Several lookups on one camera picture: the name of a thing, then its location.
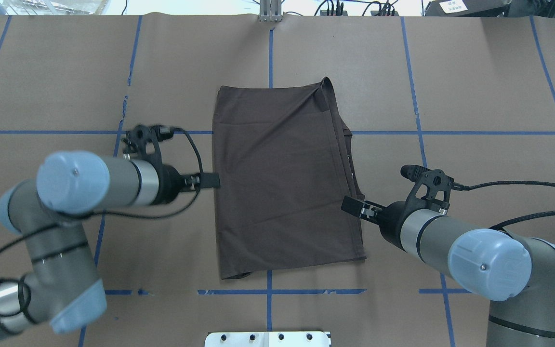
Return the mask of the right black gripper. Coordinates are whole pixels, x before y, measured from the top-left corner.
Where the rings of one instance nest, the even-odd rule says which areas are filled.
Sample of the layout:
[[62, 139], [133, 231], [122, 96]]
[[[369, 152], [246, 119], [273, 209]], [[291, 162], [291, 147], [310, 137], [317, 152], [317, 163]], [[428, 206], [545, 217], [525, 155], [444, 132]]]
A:
[[436, 213], [441, 209], [447, 210], [454, 178], [440, 169], [431, 170], [420, 165], [403, 165], [400, 174], [414, 183], [406, 200], [396, 201], [385, 207], [370, 200], [345, 196], [341, 210], [362, 220], [377, 219], [384, 239], [405, 251], [401, 229], [407, 217], [421, 209]]

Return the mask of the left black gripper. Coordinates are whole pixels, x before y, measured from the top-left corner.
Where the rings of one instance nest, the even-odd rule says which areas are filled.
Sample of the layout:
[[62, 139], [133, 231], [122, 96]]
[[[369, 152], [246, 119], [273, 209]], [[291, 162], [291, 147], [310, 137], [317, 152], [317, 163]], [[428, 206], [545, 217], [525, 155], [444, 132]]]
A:
[[172, 139], [177, 133], [184, 134], [192, 149], [196, 149], [189, 132], [180, 127], [139, 124], [125, 131], [122, 138], [125, 147], [122, 152], [132, 161], [139, 175], [139, 187], [134, 204], [166, 205], [173, 202], [182, 192], [222, 186], [217, 173], [183, 175], [172, 165], [163, 162], [160, 143]]

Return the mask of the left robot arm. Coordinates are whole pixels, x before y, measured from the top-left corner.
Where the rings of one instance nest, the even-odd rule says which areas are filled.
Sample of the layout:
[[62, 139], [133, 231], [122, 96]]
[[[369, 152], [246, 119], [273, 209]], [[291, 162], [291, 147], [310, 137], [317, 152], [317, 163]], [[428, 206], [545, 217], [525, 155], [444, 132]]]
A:
[[119, 157], [89, 151], [47, 156], [37, 176], [0, 198], [0, 222], [18, 238], [0, 248], [0, 341], [47, 322], [56, 334], [83, 329], [106, 311], [106, 291], [83, 222], [98, 215], [131, 214], [121, 207], [162, 206], [183, 192], [220, 187], [203, 169], [190, 133], [161, 124], [120, 136]]

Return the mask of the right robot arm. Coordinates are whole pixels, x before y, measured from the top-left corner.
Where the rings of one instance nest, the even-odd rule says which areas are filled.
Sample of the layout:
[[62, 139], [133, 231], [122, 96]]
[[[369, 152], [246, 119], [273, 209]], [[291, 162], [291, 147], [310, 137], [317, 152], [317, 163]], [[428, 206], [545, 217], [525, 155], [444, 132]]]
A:
[[418, 165], [400, 173], [414, 184], [407, 199], [381, 206], [346, 196], [342, 211], [376, 224], [392, 245], [489, 299], [488, 347], [555, 347], [555, 244], [507, 230], [555, 211], [482, 228], [447, 215], [450, 193], [499, 181], [465, 186], [440, 169]]

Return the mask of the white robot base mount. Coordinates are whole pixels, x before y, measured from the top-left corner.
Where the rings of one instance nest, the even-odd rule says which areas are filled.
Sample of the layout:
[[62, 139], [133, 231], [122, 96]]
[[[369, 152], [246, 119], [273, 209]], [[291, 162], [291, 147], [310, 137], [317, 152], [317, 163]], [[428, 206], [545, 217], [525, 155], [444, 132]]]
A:
[[319, 330], [277, 332], [214, 332], [205, 347], [331, 347], [329, 332]]

